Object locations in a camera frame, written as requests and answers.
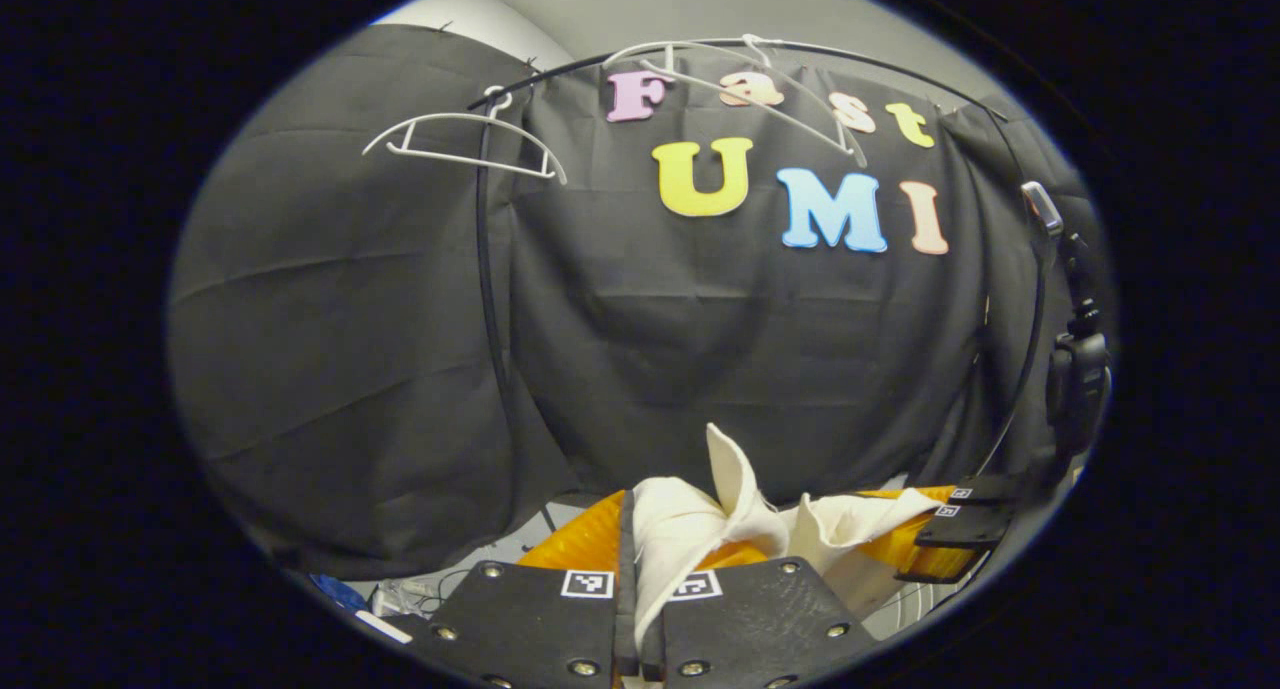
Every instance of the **yellow letter u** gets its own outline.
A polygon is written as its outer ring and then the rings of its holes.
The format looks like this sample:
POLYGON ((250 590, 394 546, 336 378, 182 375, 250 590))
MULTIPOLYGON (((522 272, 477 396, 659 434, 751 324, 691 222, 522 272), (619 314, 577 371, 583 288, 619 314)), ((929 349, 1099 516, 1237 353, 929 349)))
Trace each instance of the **yellow letter u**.
POLYGON ((724 183, 716 192, 694 188, 696 142, 673 142, 654 147, 658 160, 658 195, 671 211, 685 216, 718 216, 741 206, 746 199, 746 150, 751 140, 723 137, 712 142, 724 166, 724 183))

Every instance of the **foam letter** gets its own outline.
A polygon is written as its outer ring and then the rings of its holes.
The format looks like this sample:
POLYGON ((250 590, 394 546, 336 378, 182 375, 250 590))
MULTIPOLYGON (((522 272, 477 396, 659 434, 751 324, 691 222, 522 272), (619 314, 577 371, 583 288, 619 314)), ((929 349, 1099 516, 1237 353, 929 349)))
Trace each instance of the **foam letter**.
POLYGON ((660 104, 667 96, 667 87, 663 82, 673 83, 653 70, 626 70, 622 74, 609 74, 609 83, 613 85, 613 111, 605 117, 607 120, 636 120, 653 117, 649 104, 660 104))
POLYGON ((947 241, 942 238, 938 209, 933 205, 933 197, 938 196, 938 191, 920 182, 902 182, 899 187, 911 200, 911 214, 915 215, 911 246, 920 254, 946 254, 947 241))
POLYGON ((732 92, 723 92, 721 101, 730 106, 746 106, 751 102, 737 99, 740 96, 751 97, 760 104, 773 106, 782 104, 786 99, 782 92, 773 86, 773 79, 754 70, 737 70, 721 79, 722 87, 733 87, 732 92))
POLYGON ((827 97, 836 106, 836 119, 855 132, 869 134, 876 131, 876 120, 867 114, 867 105, 859 97, 831 92, 827 97))
POLYGON ((780 169, 778 181, 786 184, 791 202, 791 228, 782 234, 783 245, 805 248, 818 246, 818 234, 809 223, 812 216, 828 247, 836 246, 847 225, 845 246, 851 251, 887 250, 888 242, 879 233, 879 218, 876 215, 876 190, 879 188, 879 182, 874 177, 845 174, 835 200, 809 169, 780 169))
POLYGON ((897 128, 902 131, 902 136, 906 137, 913 145, 919 145, 924 149, 933 146, 933 137, 925 136, 920 132, 920 127, 924 126, 924 118, 916 114, 909 105, 905 104, 891 104, 884 108, 893 117, 897 117, 897 128))
POLYGON ((671 211, 685 216, 718 216, 741 206, 746 199, 746 150, 751 140, 726 137, 712 142, 724 166, 724 183, 716 192, 694 188, 696 142, 673 142, 654 147, 658 160, 658 195, 671 211))

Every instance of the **blue letter m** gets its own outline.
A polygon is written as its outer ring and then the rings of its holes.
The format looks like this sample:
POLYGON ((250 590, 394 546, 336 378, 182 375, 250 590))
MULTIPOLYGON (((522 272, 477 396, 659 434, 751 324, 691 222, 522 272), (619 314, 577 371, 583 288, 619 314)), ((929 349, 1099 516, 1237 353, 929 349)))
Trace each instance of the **blue letter m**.
POLYGON ((849 234, 845 237, 845 246, 851 251, 882 252, 888 247, 879 233, 879 218, 876 214, 876 190, 879 188, 876 178, 846 174, 836 199, 827 193, 827 188, 809 169, 780 169, 778 181, 786 184, 791 202, 791 228, 782 234, 783 245, 805 248, 818 246, 818 234, 809 222, 812 216, 828 247, 836 246, 846 225, 849 234))

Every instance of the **blue object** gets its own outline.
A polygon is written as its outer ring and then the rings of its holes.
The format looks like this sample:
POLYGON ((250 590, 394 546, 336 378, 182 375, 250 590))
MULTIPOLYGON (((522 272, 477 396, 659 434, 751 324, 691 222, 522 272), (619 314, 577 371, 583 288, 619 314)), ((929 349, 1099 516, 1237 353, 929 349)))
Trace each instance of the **blue object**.
POLYGON ((320 588, 330 599, 338 602, 339 606, 348 608, 353 612, 365 611, 369 606, 365 603, 365 598, 361 597, 360 592, 347 587, 342 581, 334 579, 333 576, 325 576, 323 574, 308 574, 311 581, 320 588))

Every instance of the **white plastic hanger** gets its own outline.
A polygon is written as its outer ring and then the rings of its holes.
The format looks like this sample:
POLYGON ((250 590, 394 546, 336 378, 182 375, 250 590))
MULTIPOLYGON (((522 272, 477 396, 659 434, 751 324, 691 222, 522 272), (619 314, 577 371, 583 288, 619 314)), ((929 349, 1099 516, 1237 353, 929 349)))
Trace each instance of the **white plastic hanger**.
MULTIPOLYGON (((498 92, 498 91, 502 91, 502 87, 489 87, 489 88, 485 88, 485 96, 492 96, 494 92, 498 92)), ((508 106, 511 106, 511 104, 512 104, 512 97, 508 93, 508 95, 506 95, 503 97, 502 104, 494 105, 494 108, 489 110, 489 115, 488 117, 480 117, 480 115, 476 115, 476 114, 457 114, 457 111, 444 111, 444 114, 426 114, 426 115, 421 115, 421 117, 415 117, 413 119, 402 120, 399 124, 396 124, 390 129, 387 129, 385 132, 383 132, 383 133, 378 134, 376 137, 374 137, 374 141, 369 142, 369 146, 365 147, 365 151, 361 152, 361 156, 366 155, 366 152, 369 152, 369 150, 374 149, 374 145, 376 145, 379 141, 381 141, 389 133, 397 132, 398 129, 402 129, 402 128, 407 127, 408 129, 404 132, 404 137, 402 138, 399 146, 396 146, 396 143, 393 143, 393 142, 387 142, 387 150, 388 151, 390 151, 390 152, 402 152, 403 155, 410 155, 410 156, 425 156, 428 159, 443 159, 444 161, 460 161, 460 164, 472 164, 472 165, 477 165, 477 166, 492 166, 494 169, 506 169, 508 172, 516 172, 516 173, 520 173, 520 174, 527 174, 530 177, 539 177, 541 179, 557 178, 559 181, 559 183, 562 183, 562 186, 567 184, 568 179, 564 177, 564 168, 561 165, 561 161, 558 159, 556 159, 556 155, 552 152, 552 150, 549 147, 547 147, 547 145, 544 145, 541 141, 539 141, 538 137, 530 134, 525 129, 521 129, 520 127, 516 127, 516 124, 508 124, 507 120, 497 119, 498 111, 503 110, 503 109, 507 109, 508 106), (483 123, 485 123, 485 124, 493 124, 494 127, 503 127, 506 129, 512 129, 512 132, 516 132, 521 137, 525 137, 526 140, 534 142, 535 145, 538 145, 538 147, 540 150, 543 150, 543 168, 539 172, 535 172, 532 169, 525 169, 524 166, 512 166, 509 164, 499 164, 498 161, 486 161, 486 160, 483 160, 483 159, 472 159, 471 156, 457 156, 457 155, 452 155, 452 152, 434 152, 434 151, 422 151, 422 150, 411 150, 411 149, 408 149, 408 143, 410 143, 410 141, 413 137, 413 128, 416 127, 416 124, 419 124, 421 120, 435 120, 435 119, 483 120, 483 123), (547 169, 548 163, 550 163, 552 165, 554 165, 556 170, 549 172, 547 169)))
POLYGON ((867 168, 867 156, 863 152, 863 147, 860 147, 858 145, 858 140, 855 140, 854 136, 852 136, 852 133, 849 132, 849 128, 845 127, 845 124, 840 123, 840 119, 836 118, 835 111, 832 111, 832 122, 836 124, 836 140, 832 140, 827 134, 823 134, 818 129, 814 129, 813 127, 809 127, 809 124, 805 124, 804 120, 799 120, 799 119, 794 119, 791 117, 787 117, 782 111, 778 111, 777 109, 773 109, 772 106, 764 104, 763 101, 755 100, 754 97, 749 97, 749 96, 744 96, 744 95, 732 92, 731 88, 722 87, 719 85, 713 85, 710 82, 707 82, 707 79, 699 79, 696 77, 690 77, 687 74, 681 74, 681 73, 678 73, 676 70, 675 47, 700 47, 701 50, 717 51, 719 54, 726 54, 728 56, 732 56, 732 58, 739 59, 741 61, 745 61, 748 64, 759 65, 759 67, 763 67, 764 69, 772 70, 772 73, 777 74, 777 77, 780 77, 783 82, 786 82, 787 85, 790 85, 790 86, 792 86, 795 88, 800 88, 800 92, 804 96, 808 96, 808 97, 813 99, 815 102, 818 102, 820 106, 823 106, 823 111, 831 111, 831 109, 827 106, 827 104, 823 102, 822 99, 818 95, 813 93, 813 91, 810 91, 804 85, 796 82, 796 79, 792 79, 791 77, 787 77, 786 74, 781 73, 781 70, 774 69, 772 67, 772 63, 769 61, 769 58, 764 55, 764 51, 762 51, 759 46, 756 46, 759 44, 778 42, 777 38, 760 38, 760 37, 756 37, 755 35, 744 35, 742 36, 742 41, 746 42, 746 46, 749 46, 756 55, 759 55, 759 60, 754 60, 750 56, 746 56, 744 54, 739 54, 736 51, 727 50, 727 47, 718 47, 718 46, 704 45, 704 44, 699 44, 699 42, 664 41, 664 42, 645 42, 645 44, 640 44, 640 45, 626 47, 625 50, 617 51, 612 56, 608 56, 608 59, 605 59, 600 64, 600 67, 603 69, 608 69, 609 65, 612 65, 613 63, 618 61, 620 59, 622 59, 622 58, 625 58, 627 55, 643 54, 645 51, 653 51, 653 50, 655 50, 655 47, 659 47, 660 50, 663 50, 663 55, 664 55, 664 60, 666 60, 664 61, 666 67, 664 68, 654 67, 654 64, 652 61, 646 60, 646 59, 641 59, 639 61, 640 67, 644 67, 645 69, 653 70, 654 74, 658 74, 660 77, 667 77, 669 79, 681 79, 681 82, 689 82, 690 85, 696 85, 699 87, 713 88, 718 93, 728 93, 728 95, 731 95, 731 96, 733 96, 736 99, 740 99, 742 101, 746 101, 746 102, 750 102, 750 104, 753 104, 755 106, 759 106, 760 109, 768 111, 769 114, 773 114, 774 117, 777 117, 780 119, 787 120, 788 123, 795 124, 800 129, 805 129, 805 132, 808 132, 808 133, 818 137, 819 140, 822 140, 823 142, 827 142, 828 145, 836 147, 841 152, 845 152, 845 155, 852 155, 854 159, 858 161, 859 168, 860 169, 865 169, 867 168))

